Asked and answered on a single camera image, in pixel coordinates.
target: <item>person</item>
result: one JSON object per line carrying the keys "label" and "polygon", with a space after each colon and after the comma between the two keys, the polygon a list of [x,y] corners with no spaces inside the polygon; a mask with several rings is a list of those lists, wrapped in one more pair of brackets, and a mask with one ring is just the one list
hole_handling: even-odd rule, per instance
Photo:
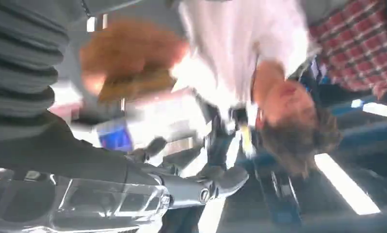
{"label": "person", "polygon": [[[92,3],[97,2],[0,0],[0,168],[13,171],[13,178],[19,181],[24,180],[28,171],[37,171],[58,178],[163,185],[172,197],[171,207],[175,208],[203,205],[209,199],[234,194],[249,177],[241,167],[183,179],[157,167],[133,163],[120,151],[94,148],[75,139],[65,121],[47,111],[54,101],[50,85],[58,78],[54,66],[62,61],[62,51],[69,42],[68,24],[118,9],[118,3],[127,5],[117,1]],[[180,59],[178,51],[185,46],[183,41],[171,33],[142,25],[139,28],[141,24],[118,24],[119,28],[129,29],[118,31],[127,32],[127,37],[114,43],[119,50],[110,47],[106,52],[115,55],[120,51],[119,61],[94,57],[101,55],[99,49],[88,50],[90,58],[95,58],[95,69],[85,69],[84,77],[92,79],[114,66],[121,66],[118,70],[124,73],[137,72],[143,65],[170,67]],[[97,43],[100,47],[112,42],[108,39],[117,33],[109,30],[101,34],[107,40]],[[121,47],[127,40],[128,45]],[[180,191],[181,185],[186,192]],[[0,202],[6,202],[6,206],[17,201],[4,197],[6,200]]]}
{"label": "person", "polygon": [[[246,4],[239,0],[183,0],[177,9],[189,47],[170,51],[182,59],[167,63],[173,64],[176,86],[194,88],[218,107],[222,119],[228,118],[231,108],[256,104],[259,113],[255,123],[263,146],[293,174],[305,171],[314,154],[335,147],[339,141],[335,117],[317,107],[304,86],[287,80],[308,57],[307,26],[296,0],[250,0]],[[280,17],[278,9],[287,17]],[[124,39],[135,28],[159,33],[154,25],[130,26],[123,21],[106,30],[112,41],[122,41],[123,45],[105,42],[106,48],[97,51],[100,39],[96,36],[87,48],[94,48],[96,57],[106,58],[106,51],[125,49],[129,43]],[[169,41],[178,40],[172,37]],[[167,45],[161,46],[156,50],[158,56],[162,49],[169,50]],[[95,62],[86,57],[85,66],[93,66]],[[124,64],[122,60],[104,60]],[[142,64],[126,61],[125,66],[140,70]],[[98,91],[105,77],[100,75],[98,82],[90,82],[90,89]]]}
{"label": "person", "polygon": [[331,83],[387,103],[387,0],[302,2]]}

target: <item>white shirt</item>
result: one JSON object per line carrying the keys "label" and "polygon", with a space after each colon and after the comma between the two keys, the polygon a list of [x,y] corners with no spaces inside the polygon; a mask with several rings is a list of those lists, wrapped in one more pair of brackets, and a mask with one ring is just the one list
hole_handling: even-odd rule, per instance
{"label": "white shirt", "polygon": [[286,77],[309,45],[298,0],[183,0],[179,14],[191,52],[174,67],[176,88],[190,86],[221,113],[251,102],[256,66],[282,63]]}

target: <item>sleeve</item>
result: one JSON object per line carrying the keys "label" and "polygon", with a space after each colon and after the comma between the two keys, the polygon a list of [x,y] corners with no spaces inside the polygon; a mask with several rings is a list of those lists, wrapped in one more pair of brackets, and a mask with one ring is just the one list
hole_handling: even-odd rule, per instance
{"label": "sleeve", "polygon": [[264,60],[277,61],[282,64],[287,78],[308,56],[305,16],[295,0],[270,2],[263,7],[266,9],[260,20],[265,28],[257,41],[258,64]]}

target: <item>fluorescent light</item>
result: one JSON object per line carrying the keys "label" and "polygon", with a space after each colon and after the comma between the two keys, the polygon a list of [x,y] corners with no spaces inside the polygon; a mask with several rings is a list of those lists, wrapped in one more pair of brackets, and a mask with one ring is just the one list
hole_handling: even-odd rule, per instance
{"label": "fluorescent light", "polygon": [[327,153],[315,155],[315,163],[358,215],[381,212],[372,199]]}
{"label": "fluorescent light", "polygon": [[363,105],[363,111],[387,117],[387,106],[380,103],[367,103]]}
{"label": "fluorescent light", "polygon": [[209,201],[198,222],[199,233],[215,233],[221,220],[225,198]]}
{"label": "fluorescent light", "polygon": [[95,31],[95,22],[97,21],[97,18],[95,17],[89,17],[89,19],[86,21],[86,31],[91,33]]}
{"label": "fluorescent light", "polygon": [[102,28],[105,29],[108,26],[108,14],[102,15]]}
{"label": "fluorescent light", "polygon": [[360,107],[362,107],[362,105],[363,105],[363,101],[362,100],[353,100],[352,104],[351,104],[351,107],[352,108],[360,108]]}
{"label": "fluorescent light", "polygon": [[[236,133],[229,144],[228,152],[226,154],[226,167],[229,169],[234,166],[236,158],[238,156],[239,142],[241,140],[241,134]],[[225,198],[219,198],[210,200],[204,211],[202,212],[201,218],[198,222],[199,233],[216,233],[221,220],[222,211],[225,205]]]}
{"label": "fluorescent light", "polygon": [[200,154],[181,172],[180,177],[186,178],[196,176],[208,163],[208,152],[205,148],[201,149]]}

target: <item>man's hair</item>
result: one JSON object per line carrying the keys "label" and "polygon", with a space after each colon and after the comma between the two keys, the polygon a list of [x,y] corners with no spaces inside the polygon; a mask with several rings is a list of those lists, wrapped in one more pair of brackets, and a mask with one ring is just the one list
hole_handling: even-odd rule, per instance
{"label": "man's hair", "polygon": [[276,127],[265,122],[260,131],[263,147],[292,175],[307,175],[314,155],[332,150],[341,140],[336,117],[322,108],[317,108],[317,116],[315,128],[292,121]]}

